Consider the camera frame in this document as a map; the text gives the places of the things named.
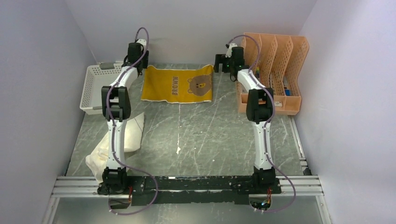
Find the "yellow brown bear towel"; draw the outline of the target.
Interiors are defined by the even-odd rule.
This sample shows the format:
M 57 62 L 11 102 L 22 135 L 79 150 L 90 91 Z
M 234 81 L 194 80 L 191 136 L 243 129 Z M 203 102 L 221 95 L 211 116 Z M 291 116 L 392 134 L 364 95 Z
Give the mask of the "yellow brown bear towel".
M 212 101 L 213 66 L 176 70 L 148 66 L 144 74 L 142 101 L 193 104 Z

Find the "cream white towel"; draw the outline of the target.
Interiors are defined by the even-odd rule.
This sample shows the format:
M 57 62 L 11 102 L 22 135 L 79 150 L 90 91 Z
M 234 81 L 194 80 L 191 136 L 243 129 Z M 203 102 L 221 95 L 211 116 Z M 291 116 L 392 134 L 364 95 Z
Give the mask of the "cream white towel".
M 94 175 L 97 183 L 103 182 L 103 172 L 105 168 L 124 168 L 125 153 L 131 153 L 141 148 L 142 132 L 144 129 L 145 113 L 123 122 L 122 127 L 117 127 L 112 139 L 111 127 L 107 133 L 86 156 L 85 163 Z

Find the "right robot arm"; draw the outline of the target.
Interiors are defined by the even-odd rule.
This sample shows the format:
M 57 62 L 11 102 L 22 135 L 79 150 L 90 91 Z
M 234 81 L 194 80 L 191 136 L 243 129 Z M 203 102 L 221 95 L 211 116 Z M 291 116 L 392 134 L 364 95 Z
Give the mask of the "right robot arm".
M 251 177 L 231 184 L 240 194 L 280 194 L 281 187 L 271 159 L 270 121 L 275 114 L 273 90 L 260 83 L 245 64 L 244 49 L 228 44 L 227 52 L 215 56 L 214 71 L 222 70 L 234 77 L 248 91 L 246 117 L 251 122 L 255 138 L 255 163 Z

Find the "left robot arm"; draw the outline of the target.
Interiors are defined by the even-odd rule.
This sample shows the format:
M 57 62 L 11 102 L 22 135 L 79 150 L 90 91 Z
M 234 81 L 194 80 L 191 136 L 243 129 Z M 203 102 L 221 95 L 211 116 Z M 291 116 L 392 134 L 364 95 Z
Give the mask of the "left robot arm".
M 100 195 L 118 195 L 130 190 L 125 164 L 125 130 L 131 115 L 128 88 L 147 67 L 147 41 L 138 39 L 128 45 L 121 72 L 101 88 L 102 113 L 108 125 L 108 159 L 98 187 Z

